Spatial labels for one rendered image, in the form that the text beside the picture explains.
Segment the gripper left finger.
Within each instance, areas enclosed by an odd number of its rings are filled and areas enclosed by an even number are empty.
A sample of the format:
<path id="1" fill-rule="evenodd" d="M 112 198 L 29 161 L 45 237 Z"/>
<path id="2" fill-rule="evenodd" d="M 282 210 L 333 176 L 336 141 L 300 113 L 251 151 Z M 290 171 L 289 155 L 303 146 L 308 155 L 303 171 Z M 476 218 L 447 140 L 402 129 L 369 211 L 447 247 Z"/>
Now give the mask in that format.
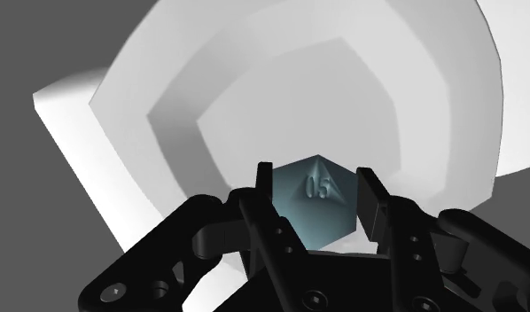
<path id="1" fill-rule="evenodd" d="M 298 275 L 308 252 L 271 201 L 272 165 L 257 168 L 256 185 L 221 202 L 194 195 L 90 282 L 79 312 L 193 312 L 209 304 L 195 290 L 225 254 L 240 252 L 247 280 L 204 312 L 308 312 Z"/>

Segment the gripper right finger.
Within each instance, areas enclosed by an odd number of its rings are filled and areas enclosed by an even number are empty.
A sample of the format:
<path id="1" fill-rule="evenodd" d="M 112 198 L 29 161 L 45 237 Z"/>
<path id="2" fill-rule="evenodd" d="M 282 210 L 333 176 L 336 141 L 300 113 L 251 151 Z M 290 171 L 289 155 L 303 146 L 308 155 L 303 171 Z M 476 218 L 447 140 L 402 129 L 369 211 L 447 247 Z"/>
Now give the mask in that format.
<path id="1" fill-rule="evenodd" d="M 438 216 L 358 168 L 357 215 L 387 256 L 394 312 L 530 312 L 530 249 L 475 214 Z"/>

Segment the blue many-sided die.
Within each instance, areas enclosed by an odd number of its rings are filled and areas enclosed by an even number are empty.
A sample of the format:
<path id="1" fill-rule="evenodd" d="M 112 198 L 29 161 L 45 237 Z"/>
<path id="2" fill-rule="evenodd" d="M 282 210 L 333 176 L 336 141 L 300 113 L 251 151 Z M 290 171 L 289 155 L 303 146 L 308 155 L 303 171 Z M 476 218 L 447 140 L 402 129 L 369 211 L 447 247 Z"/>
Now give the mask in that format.
<path id="1" fill-rule="evenodd" d="M 320 250 L 355 232 L 357 177 L 315 155 L 272 171 L 272 203 L 302 244 Z"/>

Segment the white bowl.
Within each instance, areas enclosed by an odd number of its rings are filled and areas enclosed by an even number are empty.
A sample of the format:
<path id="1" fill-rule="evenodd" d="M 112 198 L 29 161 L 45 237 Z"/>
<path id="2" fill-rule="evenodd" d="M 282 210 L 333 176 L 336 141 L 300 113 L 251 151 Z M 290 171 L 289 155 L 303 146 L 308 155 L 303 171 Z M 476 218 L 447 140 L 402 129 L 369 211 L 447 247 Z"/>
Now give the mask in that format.
<path id="1" fill-rule="evenodd" d="M 90 102 L 129 249 L 198 193 L 320 155 L 428 214 L 489 199 L 500 59 L 477 0 L 158 0 Z"/>

